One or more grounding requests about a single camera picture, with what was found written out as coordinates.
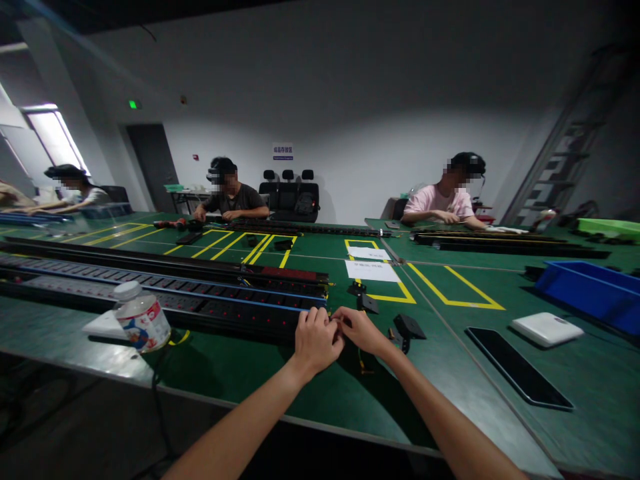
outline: dark hair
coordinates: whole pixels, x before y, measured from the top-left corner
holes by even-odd
[[[486,172],[486,163],[474,152],[460,152],[449,162],[449,168],[464,168],[467,178],[478,178]]]
[[[235,173],[238,171],[238,167],[227,157],[216,157],[211,160],[211,168],[220,170],[222,173]]]
[[[75,165],[72,165],[70,163],[49,167],[45,171],[45,175],[48,176],[49,178],[55,178],[55,179],[61,179],[61,178],[80,179],[83,185],[91,185],[91,182],[87,177],[87,171],[81,170]]]

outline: metal ladder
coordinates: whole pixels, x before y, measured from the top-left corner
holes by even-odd
[[[564,209],[600,128],[635,72],[637,52],[607,45],[591,54],[584,78],[560,114],[502,223],[532,225],[542,210]]]

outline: wall sign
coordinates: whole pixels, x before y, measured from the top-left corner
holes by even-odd
[[[273,142],[271,156],[274,160],[293,160],[293,143]]]

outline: hand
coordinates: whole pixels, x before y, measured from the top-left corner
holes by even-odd
[[[201,222],[206,222],[207,221],[207,211],[204,210],[204,208],[196,208],[195,212],[193,212],[193,218],[201,221]]]
[[[329,320],[324,308],[313,307],[308,312],[300,312],[295,330],[295,353],[290,362],[307,383],[335,362],[344,346],[337,322]]]
[[[242,216],[242,210],[229,210],[222,214],[222,218],[226,221],[235,220]]]
[[[512,229],[509,227],[492,227],[492,226],[488,226],[487,228],[485,228],[485,231],[494,232],[494,233],[518,233],[519,235],[522,233],[529,233],[528,230]]]
[[[331,319],[338,321],[342,333],[358,348],[373,355],[381,356],[385,348],[392,345],[363,311],[340,307]]]
[[[458,217],[456,214],[451,212],[445,212],[442,210],[431,210],[431,214],[434,217],[437,217],[443,222],[445,222],[447,225],[450,225],[452,223],[458,223],[460,221],[460,217]]]

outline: smartphone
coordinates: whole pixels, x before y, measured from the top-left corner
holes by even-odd
[[[193,242],[195,242],[196,240],[198,240],[198,238],[202,237],[203,232],[193,232],[193,233],[189,233],[188,235],[185,235],[184,237],[178,238],[178,240],[175,241],[176,245],[190,245]]]
[[[527,403],[573,410],[573,404],[496,330],[469,327],[465,332]]]

